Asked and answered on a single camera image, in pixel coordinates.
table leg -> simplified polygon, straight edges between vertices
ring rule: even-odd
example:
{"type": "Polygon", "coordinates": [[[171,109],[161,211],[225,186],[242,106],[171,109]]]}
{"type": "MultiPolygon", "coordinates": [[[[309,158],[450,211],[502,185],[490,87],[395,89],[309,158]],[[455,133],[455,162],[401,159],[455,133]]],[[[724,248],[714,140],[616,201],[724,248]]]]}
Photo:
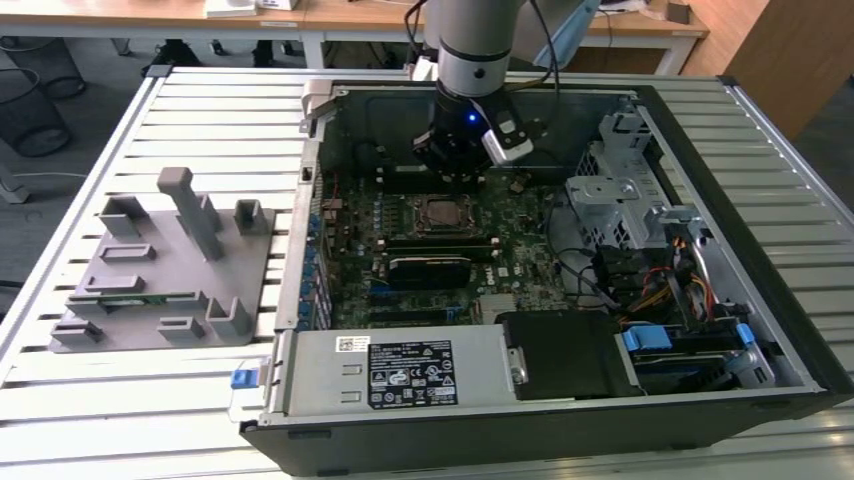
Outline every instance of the table leg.
{"type": "Polygon", "coordinates": [[[697,37],[676,37],[672,40],[673,44],[665,52],[656,75],[680,75],[697,43],[697,37]]]}
{"type": "Polygon", "coordinates": [[[3,165],[0,165],[0,197],[14,204],[27,202],[30,198],[27,188],[3,165]]]}
{"type": "Polygon", "coordinates": [[[301,37],[303,41],[303,50],[306,51],[306,66],[317,70],[325,69],[323,32],[303,32],[301,37]]]}

blue latch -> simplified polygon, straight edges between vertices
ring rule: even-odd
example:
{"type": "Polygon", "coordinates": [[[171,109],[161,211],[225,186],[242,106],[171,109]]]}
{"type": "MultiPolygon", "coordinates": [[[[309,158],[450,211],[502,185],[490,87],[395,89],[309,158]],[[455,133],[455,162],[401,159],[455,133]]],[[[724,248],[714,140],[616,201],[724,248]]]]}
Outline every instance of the blue latch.
{"type": "Polygon", "coordinates": [[[231,389],[243,390],[258,387],[258,369],[235,370],[231,372],[231,389]]]}
{"type": "Polygon", "coordinates": [[[736,331],[738,332],[738,336],[742,337],[742,342],[745,342],[745,345],[750,345],[753,342],[757,341],[757,337],[753,334],[750,325],[748,325],[746,323],[740,323],[736,326],[736,331]]]}
{"type": "Polygon", "coordinates": [[[673,348],[668,330],[661,325],[641,325],[624,332],[624,342],[630,352],[637,350],[668,350],[673,348]]]}

trash bin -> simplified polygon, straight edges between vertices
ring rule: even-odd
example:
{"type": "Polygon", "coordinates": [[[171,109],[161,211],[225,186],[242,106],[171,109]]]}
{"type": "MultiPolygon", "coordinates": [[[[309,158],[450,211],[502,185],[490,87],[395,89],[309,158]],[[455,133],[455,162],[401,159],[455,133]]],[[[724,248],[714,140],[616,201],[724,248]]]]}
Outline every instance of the trash bin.
{"type": "Polygon", "coordinates": [[[70,98],[86,90],[86,81],[62,38],[16,37],[15,42],[0,42],[0,50],[16,67],[39,74],[51,98],[70,98]]]}
{"type": "Polygon", "coordinates": [[[24,157],[54,153],[71,140],[63,117],[32,70],[0,70],[0,139],[24,157]]]}

white cable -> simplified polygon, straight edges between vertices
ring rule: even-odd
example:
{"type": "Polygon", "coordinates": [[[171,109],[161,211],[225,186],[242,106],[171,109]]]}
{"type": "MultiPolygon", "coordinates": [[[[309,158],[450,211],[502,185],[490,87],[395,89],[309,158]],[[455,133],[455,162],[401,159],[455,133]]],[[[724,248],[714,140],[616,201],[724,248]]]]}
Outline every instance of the white cable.
{"type": "Polygon", "coordinates": [[[83,173],[70,173],[70,172],[19,173],[12,176],[14,177],[78,177],[78,178],[89,177],[89,175],[85,175],[83,173]]]}

wooden desk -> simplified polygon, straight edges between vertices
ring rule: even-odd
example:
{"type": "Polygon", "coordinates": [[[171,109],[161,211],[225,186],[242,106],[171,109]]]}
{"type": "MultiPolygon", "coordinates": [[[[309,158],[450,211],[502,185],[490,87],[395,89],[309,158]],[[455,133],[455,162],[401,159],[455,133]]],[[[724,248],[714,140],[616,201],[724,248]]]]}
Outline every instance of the wooden desk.
{"type": "Polygon", "coordinates": [[[301,9],[205,18],[205,0],[0,0],[0,35],[299,40],[301,9]]]}
{"type": "MultiPolygon", "coordinates": [[[[303,0],[298,10],[255,17],[203,16],[205,0],[0,0],[0,35],[102,38],[299,40],[309,68],[323,68],[325,41],[409,41],[409,7],[379,0],[303,0]]],[[[676,75],[709,33],[705,25],[653,20],[638,13],[597,18],[582,46],[665,50],[658,74],[676,75]]]]}
{"type": "MultiPolygon", "coordinates": [[[[303,18],[310,64],[322,62],[323,41],[409,41],[403,27],[409,8],[382,0],[311,0],[303,18]]],[[[654,20],[640,13],[612,14],[610,20],[612,28],[606,17],[593,21],[582,46],[665,50],[656,70],[660,75],[680,74],[697,40],[709,34],[697,17],[690,25],[654,20]]]]}

